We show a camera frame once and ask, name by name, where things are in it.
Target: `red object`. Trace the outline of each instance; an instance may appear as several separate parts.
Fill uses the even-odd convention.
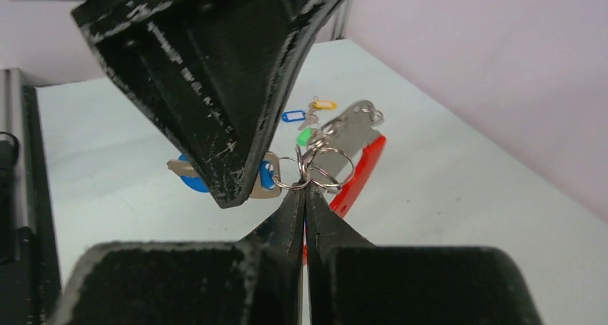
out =
[[[371,172],[380,159],[380,155],[382,155],[384,145],[386,145],[386,137],[380,135],[374,142],[363,149],[361,159],[355,167],[353,178],[342,187],[342,191],[329,204],[331,209],[340,215],[340,217],[344,218],[346,216],[357,200],[357,197],[359,197],[363,187],[367,184],[367,179],[369,179]],[[304,264],[307,262],[307,257],[308,248],[304,245]]]

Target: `white wall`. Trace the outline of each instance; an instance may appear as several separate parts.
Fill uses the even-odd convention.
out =
[[[70,10],[79,1],[0,0],[0,67],[19,67],[35,85],[102,77]],[[329,40],[325,26],[317,42]]]
[[[354,0],[348,36],[608,219],[608,0]]]

